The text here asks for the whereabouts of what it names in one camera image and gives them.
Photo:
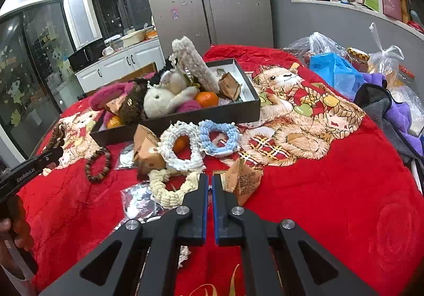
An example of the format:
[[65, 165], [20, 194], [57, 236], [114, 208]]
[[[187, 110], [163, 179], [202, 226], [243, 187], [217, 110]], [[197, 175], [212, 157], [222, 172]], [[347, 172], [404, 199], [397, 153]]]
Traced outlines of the left hand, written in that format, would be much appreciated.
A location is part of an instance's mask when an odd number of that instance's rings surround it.
[[[11, 204], [12, 218], [1, 218], [1, 233], [8, 233], [12, 230], [16, 236], [14, 243], [17, 248], [31, 252], [34, 246], [34, 239], [31, 235], [31, 227], [26, 220], [26, 211], [24, 209], [22, 199], [15, 195], [9, 199]], [[10, 273], [19, 279], [23, 279], [24, 275], [21, 269], [13, 260], [11, 254], [6, 248], [4, 242], [1, 241], [1, 265], [3, 265]]]

